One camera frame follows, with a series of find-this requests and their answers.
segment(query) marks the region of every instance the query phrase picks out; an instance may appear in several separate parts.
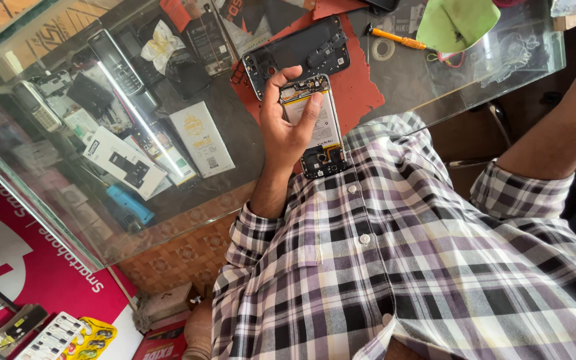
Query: shirt button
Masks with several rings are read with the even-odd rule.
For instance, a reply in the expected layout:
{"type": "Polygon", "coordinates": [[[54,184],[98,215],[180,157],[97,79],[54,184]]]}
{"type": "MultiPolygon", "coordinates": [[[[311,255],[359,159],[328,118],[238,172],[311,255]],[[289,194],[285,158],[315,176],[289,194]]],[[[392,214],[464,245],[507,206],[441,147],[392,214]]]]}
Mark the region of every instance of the shirt button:
{"type": "Polygon", "coordinates": [[[383,323],[384,327],[388,326],[388,324],[390,323],[391,320],[392,320],[392,315],[390,315],[390,314],[384,314],[381,317],[381,322],[383,323]]]}
{"type": "Polygon", "coordinates": [[[361,242],[364,245],[369,243],[370,242],[370,235],[363,234],[363,235],[359,236],[359,242],[361,242]]]}

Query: sim tray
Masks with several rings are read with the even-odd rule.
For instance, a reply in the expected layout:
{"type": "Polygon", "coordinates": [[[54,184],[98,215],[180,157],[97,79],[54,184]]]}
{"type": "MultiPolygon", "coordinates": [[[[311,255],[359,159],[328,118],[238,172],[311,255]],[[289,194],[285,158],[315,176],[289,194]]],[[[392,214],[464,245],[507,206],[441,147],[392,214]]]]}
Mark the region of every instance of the sim tray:
{"type": "Polygon", "coordinates": [[[338,48],[347,43],[348,37],[346,33],[341,31],[340,33],[334,34],[330,40],[322,44],[317,50],[313,51],[312,54],[308,55],[306,62],[311,69],[316,68],[319,64],[324,62],[324,60],[338,48]]]}
{"type": "Polygon", "coordinates": [[[235,85],[241,84],[241,80],[244,80],[244,85],[247,88],[250,87],[248,85],[248,77],[246,76],[243,59],[239,59],[239,62],[237,62],[237,66],[235,67],[235,70],[232,72],[232,76],[230,77],[230,82],[235,85]]]}

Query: finger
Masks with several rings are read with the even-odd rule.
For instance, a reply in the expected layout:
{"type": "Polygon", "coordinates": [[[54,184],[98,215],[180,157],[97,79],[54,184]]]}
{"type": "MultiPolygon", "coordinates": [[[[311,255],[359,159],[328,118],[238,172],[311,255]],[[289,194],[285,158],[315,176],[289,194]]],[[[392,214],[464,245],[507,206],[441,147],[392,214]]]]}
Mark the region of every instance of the finger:
{"type": "Polygon", "coordinates": [[[264,105],[275,104],[279,101],[279,88],[286,85],[288,80],[294,79],[301,75],[301,66],[293,66],[282,69],[266,82],[266,91],[264,92],[264,105]]]}
{"type": "Polygon", "coordinates": [[[319,112],[321,111],[321,102],[324,96],[316,92],[310,96],[306,107],[303,109],[299,124],[295,126],[294,131],[301,141],[309,142],[312,137],[312,129],[315,127],[319,112]]]}

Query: plaid shirt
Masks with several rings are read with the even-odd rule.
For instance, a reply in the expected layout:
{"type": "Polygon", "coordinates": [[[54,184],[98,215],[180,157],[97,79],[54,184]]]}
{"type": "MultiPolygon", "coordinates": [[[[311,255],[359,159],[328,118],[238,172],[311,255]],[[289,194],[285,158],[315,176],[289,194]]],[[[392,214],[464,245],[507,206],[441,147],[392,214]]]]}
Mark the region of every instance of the plaid shirt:
{"type": "Polygon", "coordinates": [[[213,358],[576,359],[572,177],[494,163],[470,202],[416,116],[346,137],[343,173],[294,178],[281,219],[244,206],[214,287],[213,358]]]}

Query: cardboard box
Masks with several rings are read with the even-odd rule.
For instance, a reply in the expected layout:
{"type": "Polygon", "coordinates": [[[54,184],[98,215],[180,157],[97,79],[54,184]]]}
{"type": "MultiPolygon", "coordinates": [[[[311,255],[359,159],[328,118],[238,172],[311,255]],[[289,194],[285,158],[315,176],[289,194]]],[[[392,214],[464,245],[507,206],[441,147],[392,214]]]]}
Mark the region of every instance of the cardboard box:
{"type": "Polygon", "coordinates": [[[180,360],[188,344],[184,336],[186,321],[149,331],[132,360],[180,360]]]}
{"type": "Polygon", "coordinates": [[[171,114],[170,119],[203,177],[235,168],[205,102],[171,114]]]}
{"type": "Polygon", "coordinates": [[[137,191],[144,199],[155,192],[166,171],[124,143],[105,127],[99,127],[84,156],[137,191]]]}

